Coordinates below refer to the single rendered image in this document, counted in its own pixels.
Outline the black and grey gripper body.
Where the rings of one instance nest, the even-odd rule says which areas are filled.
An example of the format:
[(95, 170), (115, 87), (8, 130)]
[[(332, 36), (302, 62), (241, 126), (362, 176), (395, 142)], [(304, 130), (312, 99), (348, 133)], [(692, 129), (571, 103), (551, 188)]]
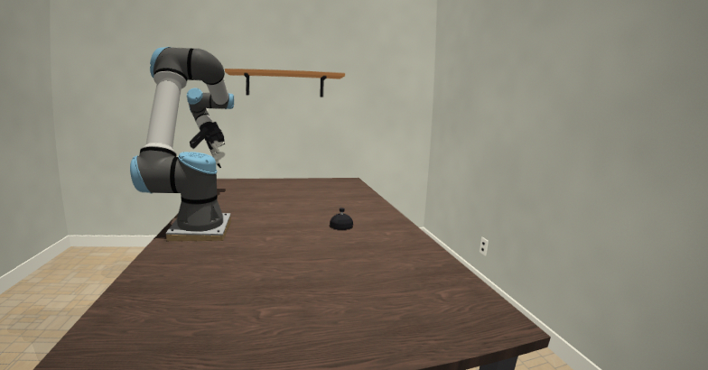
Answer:
[[(224, 142), (224, 135), (223, 135), (223, 133), (221, 132), (221, 130), (219, 129), (219, 127), (218, 127), (218, 125), (217, 125), (217, 122), (213, 122), (213, 123), (212, 123), (212, 122), (206, 122), (206, 123), (204, 123), (204, 124), (202, 124), (202, 125), (200, 126), (200, 130), (201, 130), (203, 127), (206, 127), (206, 128), (209, 129), (209, 131), (207, 132), (207, 134), (204, 135), (204, 138), (205, 138), (205, 141), (206, 141), (207, 144), (209, 143), (209, 140), (208, 140), (207, 136), (210, 136), (211, 139), (213, 140), (213, 142), (214, 142), (214, 141)], [(224, 144), (225, 144), (225, 142), (224, 142)], [(208, 147), (209, 147), (210, 149), (213, 149), (213, 148), (211, 147), (210, 143), (208, 144)]]

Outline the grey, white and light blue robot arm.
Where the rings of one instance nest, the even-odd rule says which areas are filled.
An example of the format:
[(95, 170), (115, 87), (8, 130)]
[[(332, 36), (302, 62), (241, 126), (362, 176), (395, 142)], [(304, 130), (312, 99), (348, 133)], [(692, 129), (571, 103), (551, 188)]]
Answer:
[(227, 92), (223, 79), (223, 66), (205, 50), (172, 47), (156, 49), (150, 64), (157, 85), (146, 145), (130, 164), (132, 182), (140, 192), (181, 193), (177, 217), (180, 229), (200, 232), (220, 227), (223, 214), (217, 200), (215, 159), (195, 152), (176, 157), (172, 146), (181, 90), (187, 80), (202, 80), (210, 91), (202, 93), (192, 88), (187, 93), (199, 129), (212, 122), (206, 108), (234, 107), (234, 95)]

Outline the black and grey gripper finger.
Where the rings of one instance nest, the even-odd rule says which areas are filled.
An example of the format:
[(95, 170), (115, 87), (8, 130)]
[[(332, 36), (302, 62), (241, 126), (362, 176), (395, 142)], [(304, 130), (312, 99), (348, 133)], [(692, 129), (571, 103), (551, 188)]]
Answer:
[(224, 152), (215, 153), (215, 151), (213, 149), (210, 149), (210, 152), (213, 155), (213, 158), (215, 159), (216, 164), (221, 168), (221, 166), (219, 164), (219, 160), (225, 156), (225, 153)]
[(211, 145), (211, 147), (213, 148), (213, 150), (215, 151), (215, 153), (220, 153), (218, 148), (219, 148), (222, 144), (224, 144), (224, 142), (218, 142), (218, 141), (214, 141), (214, 142), (213, 142), (213, 140), (211, 139), (210, 136), (207, 136), (207, 138), (209, 139), (210, 145)]

